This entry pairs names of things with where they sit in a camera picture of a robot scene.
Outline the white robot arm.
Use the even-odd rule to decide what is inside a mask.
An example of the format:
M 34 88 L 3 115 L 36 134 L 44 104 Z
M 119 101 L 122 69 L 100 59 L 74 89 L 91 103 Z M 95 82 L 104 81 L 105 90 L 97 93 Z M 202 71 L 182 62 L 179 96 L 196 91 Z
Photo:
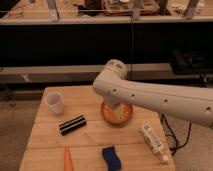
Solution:
M 127 67 L 109 60 L 93 81 L 110 107 L 126 102 L 213 129 L 213 89 L 128 81 Z

